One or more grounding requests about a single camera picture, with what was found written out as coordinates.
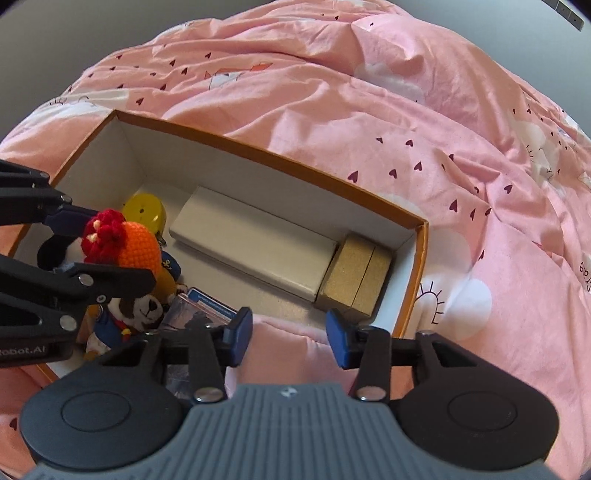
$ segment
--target pink bedsheet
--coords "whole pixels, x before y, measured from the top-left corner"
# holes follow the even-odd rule
[[[548,464],[579,476],[591,456],[591,141],[555,103],[387,1],[281,0],[113,53],[16,127],[0,157],[54,173],[113,108],[269,149],[426,217],[414,324],[548,395],[561,421]],[[14,232],[1,229],[4,251]],[[257,324],[228,383],[347,387],[351,375],[322,332],[273,321]],[[0,400],[0,464],[22,472],[14,401]]]

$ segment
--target black bracket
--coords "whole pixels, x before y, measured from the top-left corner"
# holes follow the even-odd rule
[[[426,452],[481,471],[519,468],[550,453],[558,414],[536,389],[433,332],[388,342],[389,332],[351,325],[336,310],[326,322],[339,366],[359,368],[351,396],[388,403]],[[414,388],[400,400],[390,400],[393,366],[413,372]]]

